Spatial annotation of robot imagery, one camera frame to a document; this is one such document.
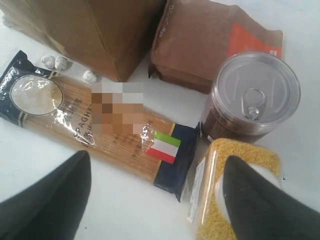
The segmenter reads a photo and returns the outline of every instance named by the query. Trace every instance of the white floor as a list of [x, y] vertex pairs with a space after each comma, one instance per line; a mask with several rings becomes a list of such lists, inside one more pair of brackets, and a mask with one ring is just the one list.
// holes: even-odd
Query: white floor
[[[320, 3], [316, 0], [305, 0], [303, 4], [298, 0], [221, 2], [238, 3], [259, 23], [270, 29], [281, 29], [285, 34], [284, 59], [300, 80], [301, 103], [291, 119], [258, 144], [280, 155], [285, 191], [320, 212]], [[25, 51], [36, 65], [44, 54], [57, 55], [0, 25], [0, 66], [17, 49]], [[148, 79], [147, 65], [145, 59], [130, 79], [130, 82], [145, 83], [144, 104], [180, 124], [194, 127], [206, 96]], [[66, 74], [80, 78], [85, 69], [75, 63]], [[36, 182], [74, 153], [67, 146], [3, 119], [0, 119], [0, 133], [0, 201]], [[194, 231], [186, 221], [186, 202], [178, 203], [173, 195], [105, 162], [93, 159], [91, 166], [91, 194], [76, 240], [194, 239]]]

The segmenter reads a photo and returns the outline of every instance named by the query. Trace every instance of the food item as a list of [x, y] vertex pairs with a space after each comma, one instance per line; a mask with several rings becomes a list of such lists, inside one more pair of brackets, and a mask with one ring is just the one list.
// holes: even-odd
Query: food item
[[282, 56], [283, 33], [266, 30], [236, 5], [168, 0], [151, 50], [149, 75], [208, 94], [223, 62], [259, 51]]
[[[0, 117], [77, 150], [87, 150], [174, 193], [180, 200], [200, 127], [176, 124], [145, 108], [143, 134], [93, 133], [91, 97], [87, 85], [33, 66], [20, 51], [0, 78]], [[158, 132], [179, 141], [170, 163], [146, 154]]]
[[57, 70], [66, 70], [68, 67], [68, 59], [66, 59], [63, 56], [58, 56], [55, 59], [55, 63], [54, 63], [55, 69]]
[[55, 68], [55, 57], [51, 55], [45, 55], [41, 58], [41, 63], [48, 68], [48, 69], [54, 69]]
[[219, 200], [216, 200], [219, 198], [216, 196], [217, 188], [221, 184], [229, 156], [237, 156], [248, 164], [255, 165], [254, 169], [258, 169], [258, 172], [273, 176], [268, 177], [269, 179], [279, 180], [281, 176], [281, 161], [276, 153], [267, 148], [225, 138], [215, 140], [198, 165], [197, 173], [202, 169], [203, 174], [198, 174], [195, 180], [195, 186], [200, 187], [193, 187], [193, 198], [189, 207], [189, 214], [196, 215], [197, 240], [236, 240], [232, 226], [226, 219], [226, 213]]
[[150, 50], [165, 0], [0, 0], [12, 26], [115, 82]]
[[261, 52], [227, 60], [211, 89], [201, 118], [203, 136], [211, 142], [255, 142], [294, 114], [301, 95], [291, 68]]
[[98, 80], [97, 75], [91, 70], [85, 71], [82, 77], [89, 84], [96, 83]]

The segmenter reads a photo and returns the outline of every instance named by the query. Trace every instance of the couscous package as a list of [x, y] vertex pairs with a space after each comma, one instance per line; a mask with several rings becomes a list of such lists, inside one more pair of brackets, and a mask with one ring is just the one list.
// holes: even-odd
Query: couscous package
[[231, 139], [215, 140], [197, 166], [189, 204], [187, 219], [197, 228], [197, 240], [237, 239], [223, 191], [226, 162], [234, 157], [282, 189], [281, 161], [276, 153]]
[[142, 134], [99, 134], [92, 126], [92, 89], [34, 66], [20, 51], [0, 78], [0, 117], [149, 181], [180, 200], [200, 134], [142, 109]]

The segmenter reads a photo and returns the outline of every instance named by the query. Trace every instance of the metal can lid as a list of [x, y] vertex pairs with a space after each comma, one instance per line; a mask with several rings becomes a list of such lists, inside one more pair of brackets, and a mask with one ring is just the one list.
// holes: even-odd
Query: metal can lid
[[247, 134], [264, 134], [288, 119], [300, 102], [300, 84], [293, 70], [262, 52], [237, 54], [222, 66], [212, 100], [222, 117]]

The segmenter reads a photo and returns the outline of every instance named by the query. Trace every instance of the blurred label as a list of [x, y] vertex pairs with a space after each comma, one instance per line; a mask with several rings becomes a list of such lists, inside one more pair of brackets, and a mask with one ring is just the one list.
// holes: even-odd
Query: blurred label
[[256, 36], [239, 24], [234, 24], [230, 36], [228, 57], [243, 52], [263, 52], [275, 57], [282, 57], [282, 48], [264, 44]]
[[206, 158], [204, 158], [200, 162], [200, 164], [196, 167], [196, 172], [195, 172], [194, 182], [192, 187], [192, 194], [189, 202], [188, 215], [186, 217], [186, 219], [191, 223], [194, 222], [196, 212], [198, 209], [199, 194], [200, 194], [202, 179], [204, 177], [205, 164], [206, 164]]
[[143, 134], [141, 83], [97, 83], [91, 92], [92, 127], [100, 134]]

